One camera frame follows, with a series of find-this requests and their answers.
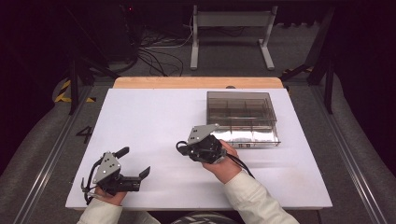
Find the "white stand leg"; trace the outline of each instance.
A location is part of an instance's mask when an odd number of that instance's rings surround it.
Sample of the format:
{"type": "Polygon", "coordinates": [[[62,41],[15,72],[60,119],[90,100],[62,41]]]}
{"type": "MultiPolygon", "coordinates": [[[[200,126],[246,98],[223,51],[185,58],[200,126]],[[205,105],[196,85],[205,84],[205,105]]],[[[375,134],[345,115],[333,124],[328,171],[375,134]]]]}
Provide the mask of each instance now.
{"type": "Polygon", "coordinates": [[[267,69],[272,71],[275,69],[275,66],[271,59],[270,51],[268,51],[268,48],[266,46],[263,47],[262,44],[263,42],[264,42],[263,39],[259,39],[260,48],[262,49],[262,56],[264,57],[265,64],[267,65],[267,69]]]}
{"type": "Polygon", "coordinates": [[[197,40],[196,44],[192,44],[192,51],[191,51],[191,70],[197,70],[198,68],[198,48],[199,48],[199,41],[197,40]]]}
{"type": "Polygon", "coordinates": [[[270,39],[271,31],[274,25],[275,16],[277,12],[277,7],[272,7],[271,16],[267,21],[267,29],[265,31],[264,39],[259,39],[260,48],[262,49],[262,56],[264,57],[265,64],[267,65],[268,70],[274,70],[275,66],[271,59],[270,51],[268,51],[267,44],[270,39]]]}
{"type": "Polygon", "coordinates": [[[199,48],[199,40],[198,40],[198,9],[197,6],[194,6],[194,11],[192,14],[192,51],[191,51],[191,70],[197,70],[198,68],[198,48],[199,48]]]}

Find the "black plastic part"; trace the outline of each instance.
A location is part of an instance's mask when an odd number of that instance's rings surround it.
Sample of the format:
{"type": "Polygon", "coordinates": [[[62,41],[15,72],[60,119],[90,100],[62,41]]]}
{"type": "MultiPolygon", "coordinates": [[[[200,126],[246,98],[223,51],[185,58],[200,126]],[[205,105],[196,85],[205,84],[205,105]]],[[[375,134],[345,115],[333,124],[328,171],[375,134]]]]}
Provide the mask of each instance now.
{"type": "Polygon", "coordinates": [[[139,191],[141,181],[142,179],[140,177],[119,175],[117,179],[111,178],[106,183],[98,185],[103,191],[115,195],[117,192],[139,191]]]}
{"type": "Polygon", "coordinates": [[[139,177],[142,178],[142,180],[149,175],[150,168],[151,167],[149,166],[148,168],[146,168],[146,170],[144,170],[142,173],[139,174],[139,177]]]}
{"type": "Polygon", "coordinates": [[[120,149],[120,151],[114,153],[114,156],[119,159],[123,156],[125,156],[129,152],[129,147],[124,147],[123,149],[120,149]]]}
{"type": "Polygon", "coordinates": [[[221,142],[212,134],[204,138],[201,142],[180,147],[177,143],[177,151],[183,156],[189,156],[193,161],[213,163],[225,156],[226,150],[222,148],[221,142]]]}

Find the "metal stand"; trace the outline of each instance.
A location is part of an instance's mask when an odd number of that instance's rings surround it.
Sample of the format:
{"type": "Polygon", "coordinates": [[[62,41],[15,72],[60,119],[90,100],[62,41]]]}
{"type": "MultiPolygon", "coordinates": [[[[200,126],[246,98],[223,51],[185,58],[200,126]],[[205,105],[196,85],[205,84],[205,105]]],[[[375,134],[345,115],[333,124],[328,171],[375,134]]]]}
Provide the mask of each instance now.
{"type": "Polygon", "coordinates": [[[332,15],[334,14],[334,7],[329,8],[326,16],[320,25],[317,36],[315,37],[314,43],[312,44],[311,50],[309,50],[306,56],[304,64],[297,68],[284,73],[280,80],[286,81],[291,77],[297,76],[303,72],[306,68],[314,66],[312,73],[307,78],[310,85],[318,85],[321,79],[326,76],[325,85],[325,96],[324,104],[330,114],[332,114],[332,79],[333,79],[333,64],[332,64],[332,49],[329,44],[325,46],[326,35],[328,33],[330,24],[332,22],[332,15]]]}
{"type": "Polygon", "coordinates": [[[67,27],[64,18],[69,15],[66,13],[63,6],[59,6],[51,1],[43,1],[42,6],[46,8],[48,12],[49,21],[52,23],[52,27],[59,37],[59,41],[62,42],[64,52],[69,58],[69,77],[71,81],[71,108],[69,115],[73,115],[76,108],[78,107],[78,78],[82,80],[84,85],[92,85],[94,78],[90,68],[93,67],[103,74],[117,78],[119,75],[103,67],[101,64],[96,63],[93,60],[85,57],[78,48],[78,42],[74,36],[69,34],[64,27],[67,27]]]}
{"type": "Polygon", "coordinates": [[[267,44],[273,28],[277,7],[272,7],[271,11],[254,11],[254,12],[231,12],[231,11],[198,11],[194,6],[192,17],[192,51],[191,51],[191,70],[198,68],[198,27],[204,26],[265,26],[265,36],[259,39],[262,56],[268,70],[274,70],[274,63],[268,51],[267,44]]]}

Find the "metal rail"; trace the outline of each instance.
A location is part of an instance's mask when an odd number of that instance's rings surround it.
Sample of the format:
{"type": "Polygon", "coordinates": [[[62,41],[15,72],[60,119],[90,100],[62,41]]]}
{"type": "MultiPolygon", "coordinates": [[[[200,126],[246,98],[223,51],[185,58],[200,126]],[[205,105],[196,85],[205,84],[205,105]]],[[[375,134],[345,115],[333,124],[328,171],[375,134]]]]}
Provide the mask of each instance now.
{"type": "MultiPolygon", "coordinates": [[[[86,86],[83,87],[81,91],[81,95],[79,97],[80,102],[84,102],[84,100],[88,97],[91,92],[92,87],[86,86]]],[[[46,162],[44,163],[41,171],[39,172],[37,178],[35,179],[35,183],[33,184],[28,196],[23,203],[20,212],[17,214],[14,224],[20,223],[28,223],[30,216],[32,215],[35,206],[38,200],[41,197],[41,194],[44,191],[44,188],[47,186],[48,181],[50,180],[50,176],[55,168],[56,163],[59,160],[59,157],[62,155],[64,151],[64,145],[67,136],[70,133],[71,128],[73,127],[74,122],[78,117],[78,113],[80,112],[82,106],[84,104],[79,104],[76,108],[76,111],[73,115],[67,118],[66,123],[64,124],[61,133],[59,134],[52,151],[50,152],[46,162]]]]}
{"type": "Polygon", "coordinates": [[[332,134],[336,140],[338,151],[344,161],[344,164],[346,165],[346,168],[352,178],[353,183],[355,184],[359,195],[361,196],[361,200],[363,201],[363,204],[366,207],[371,220],[373,223],[387,224],[388,222],[385,220],[385,217],[375,200],[375,196],[371,192],[364,174],[361,172],[359,165],[355,161],[355,158],[353,157],[353,154],[347,144],[346,139],[342,135],[337,122],[335,121],[334,117],[327,112],[327,109],[323,104],[323,96],[319,87],[313,86],[311,87],[311,90],[315,96],[315,99],[317,100],[321,112],[326,118],[329,127],[332,129],[332,134]]]}

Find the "white sleeve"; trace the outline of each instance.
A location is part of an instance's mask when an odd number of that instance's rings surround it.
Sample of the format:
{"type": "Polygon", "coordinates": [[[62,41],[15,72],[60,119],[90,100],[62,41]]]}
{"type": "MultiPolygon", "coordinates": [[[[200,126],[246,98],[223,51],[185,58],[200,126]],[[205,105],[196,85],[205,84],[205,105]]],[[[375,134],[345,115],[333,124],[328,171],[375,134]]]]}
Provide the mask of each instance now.
{"type": "Polygon", "coordinates": [[[228,201],[247,224],[298,223],[259,181],[241,171],[224,185],[228,201]]]}
{"type": "Polygon", "coordinates": [[[116,224],[119,221],[121,212],[121,206],[93,199],[90,205],[85,209],[78,224],[116,224]]]}

